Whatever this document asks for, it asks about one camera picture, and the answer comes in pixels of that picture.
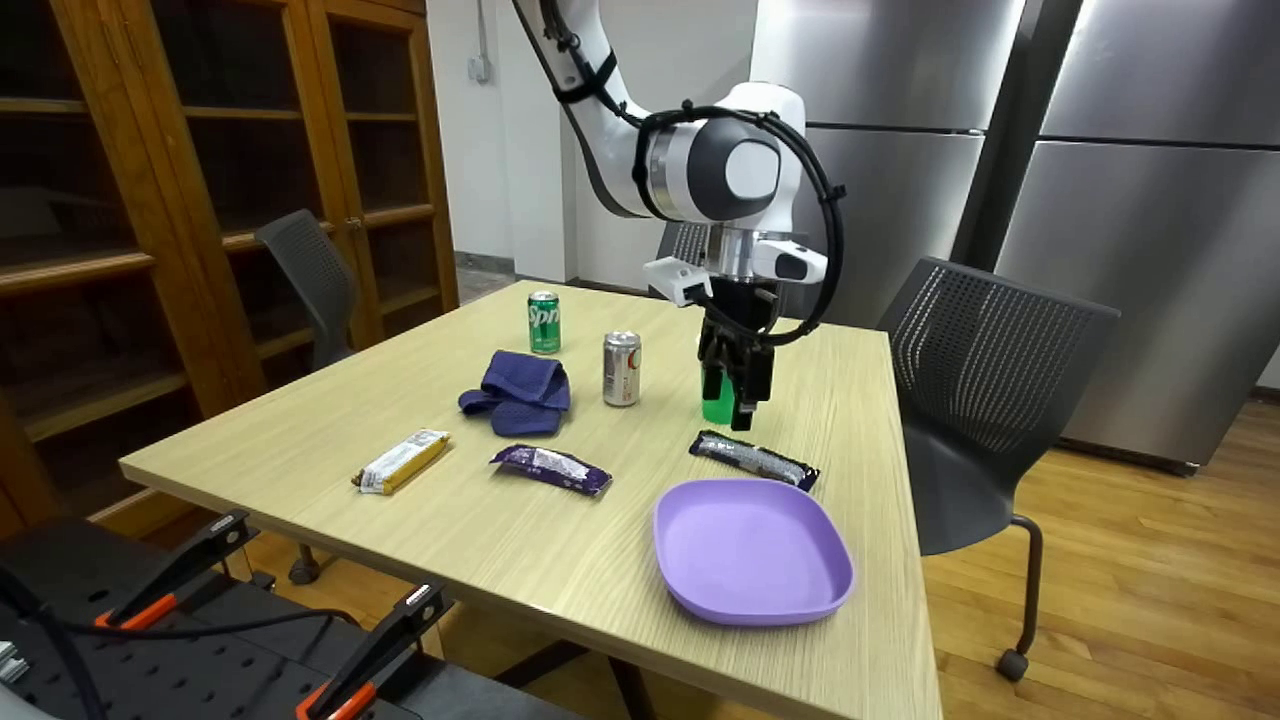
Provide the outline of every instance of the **gray chair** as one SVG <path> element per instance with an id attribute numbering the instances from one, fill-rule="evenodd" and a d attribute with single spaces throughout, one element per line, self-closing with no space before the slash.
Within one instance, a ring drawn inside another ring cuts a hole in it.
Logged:
<path id="1" fill-rule="evenodd" d="M 354 307 L 354 281 L 345 256 L 325 237 L 321 219 L 313 213 L 289 213 L 257 227 L 257 240 L 271 253 L 293 294 L 306 307 L 306 324 L 317 334 L 313 368 L 350 357 L 347 322 Z M 299 556 L 289 570 L 289 579 L 313 584 L 317 578 L 321 578 L 317 551 L 299 543 Z"/>
<path id="2" fill-rule="evenodd" d="M 1115 322 L 1101 303 L 921 259 L 881 324 L 897 364 L 921 551 L 957 551 L 1008 523 L 1031 540 L 1023 628 L 996 662 L 1004 682 L 1028 672 L 1045 559 L 1045 534 L 1010 496 L 1058 439 Z"/>

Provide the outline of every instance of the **purple plate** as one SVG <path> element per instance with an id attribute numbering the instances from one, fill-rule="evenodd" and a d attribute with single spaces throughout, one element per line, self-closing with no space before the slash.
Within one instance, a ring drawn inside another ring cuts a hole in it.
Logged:
<path id="1" fill-rule="evenodd" d="M 657 500 L 652 543 L 670 601 L 708 625 L 808 625 L 852 592 L 836 523 L 781 479 L 675 485 Z"/>

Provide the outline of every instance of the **white wall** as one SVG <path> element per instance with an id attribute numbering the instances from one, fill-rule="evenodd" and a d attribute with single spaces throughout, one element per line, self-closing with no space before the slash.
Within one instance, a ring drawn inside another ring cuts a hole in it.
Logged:
<path id="1" fill-rule="evenodd" d="M 490 85 L 469 77 L 489 11 Z M 598 0 L 635 105 L 717 102 L 748 77 L 755 0 Z M 427 0 L 456 253 L 523 276 L 642 289 L 658 225 L 609 216 L 508 0 Z"/>
<path id="2" fill-rule="evenodd" d="M 508 0 L 427 0 L 450 247 L 565 281 L 561 107 Z"/>

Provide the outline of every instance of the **gray floor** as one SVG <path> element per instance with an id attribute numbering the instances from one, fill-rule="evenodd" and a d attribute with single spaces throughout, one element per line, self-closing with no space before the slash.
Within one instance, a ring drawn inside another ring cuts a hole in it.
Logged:
<path id="1" fill-rule="evenodd" d="M 513 266 L 508 259 L 489 259 L 489 256 L 456 256 L 456 294 L 463 303 L 476 297 L 489 297 L 504 286 L 513 286 Z"/>

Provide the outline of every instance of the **refrigerator door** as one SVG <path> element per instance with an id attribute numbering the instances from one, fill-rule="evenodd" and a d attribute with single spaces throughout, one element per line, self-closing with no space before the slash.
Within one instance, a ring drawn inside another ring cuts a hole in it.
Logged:
<path id="1" fill-rule="evenodd" d="M 751 81 L 808 123 L 987 130 L 1018 0 L 758 0 Z"/>
<path id="2" fill-rule="evenodd" d="M 874 324 L 921 256 L 950 256 L 984 136 L 808 130 L 831 184 L 843 184 L 843 276 L 831 324 Z M 813 187 L 797 196 L 797 231 L 813 247 L 825 225 Z M 799 312 L 816 294 L 783 294 Z"/>
<path id="3" fill-rule="evenodd" d="M 1201 470 L 1280 343 L 1280 153 L 1041 142 L 998 276 L 1125 312 L 1066 439 Z"/>
<path id="4" fill-rule="evenodd" d="M 1041 136 L 1280 145 L 1275 0 L 1084 0 Z"/>

